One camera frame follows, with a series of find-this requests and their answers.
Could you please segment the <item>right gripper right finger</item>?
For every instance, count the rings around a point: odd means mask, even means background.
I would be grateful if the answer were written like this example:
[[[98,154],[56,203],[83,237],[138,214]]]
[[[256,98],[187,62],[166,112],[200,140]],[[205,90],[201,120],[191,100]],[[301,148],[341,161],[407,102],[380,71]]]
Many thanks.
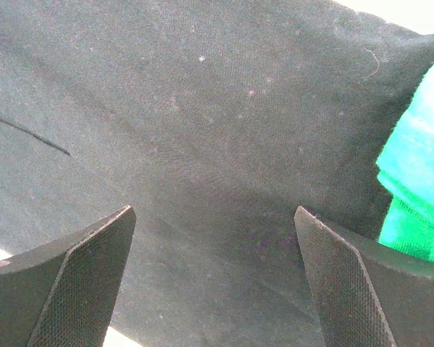
[[[294,223],[327,346],[434,346],[434,263],[303,207]]]

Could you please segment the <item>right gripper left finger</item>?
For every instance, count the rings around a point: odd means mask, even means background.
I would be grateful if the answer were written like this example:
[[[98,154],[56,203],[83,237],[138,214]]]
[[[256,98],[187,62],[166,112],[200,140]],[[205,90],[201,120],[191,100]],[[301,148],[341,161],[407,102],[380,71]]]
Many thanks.
[[[102,346],[135,223],[125,206],[0,260],[0,346]]]

